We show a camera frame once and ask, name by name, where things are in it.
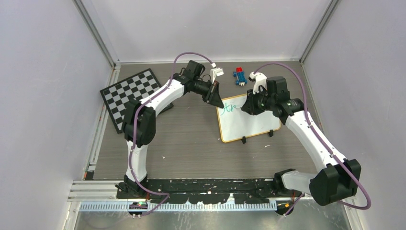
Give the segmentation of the yellow framed whiteboard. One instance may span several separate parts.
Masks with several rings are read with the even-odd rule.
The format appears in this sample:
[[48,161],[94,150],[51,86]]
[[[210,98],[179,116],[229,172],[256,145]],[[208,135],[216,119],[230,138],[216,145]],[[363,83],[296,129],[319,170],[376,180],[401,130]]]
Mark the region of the yellow framed whiteboard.
[[220,129],[220,139],[224,143],[242,140],[261,134],[277,131],[282,127],[279,118],[271,111],[265,111],[259,115],[249,115],[246,112],[236,110],[246,101],[246,95],[236,95],[223,98],[224,108],[217,108],[217,118]]

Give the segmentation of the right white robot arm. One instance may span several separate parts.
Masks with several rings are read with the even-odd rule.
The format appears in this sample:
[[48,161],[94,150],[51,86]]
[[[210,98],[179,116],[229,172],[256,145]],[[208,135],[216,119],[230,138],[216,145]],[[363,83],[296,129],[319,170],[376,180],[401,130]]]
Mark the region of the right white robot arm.
[[321,206],[356,195],[361,165],[333,147],[315,125],[305,104],[299,98],[290,97],[286,79],[251,73],[249,80],[254,86],[247,91],[242,111],[249,115],[271,111],[299,139],[317,170],[317,174],[295,169],[275,173],[272,185],[275,194],[283,197],[292,190],[300,191],[311,195]]

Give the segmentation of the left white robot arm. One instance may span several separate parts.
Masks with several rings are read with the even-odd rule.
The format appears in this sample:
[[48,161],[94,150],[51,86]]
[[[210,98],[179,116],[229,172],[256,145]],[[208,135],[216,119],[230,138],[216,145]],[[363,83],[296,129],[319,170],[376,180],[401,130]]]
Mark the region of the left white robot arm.
[[128,146],[128,167],[124,176],[125,191],[135,198],[142,198],[147,192],[146,158],[147,148],[156,134],[156,117],[173,101],[189,92],[202,96],[210,105],[223,108],[216,77],[224,74],[222,68],[211,64],[210,79],[201,77],[204,65],[189,61],[187,67],[172,74],[171,78],[152,95],[127,103],[122,130]]

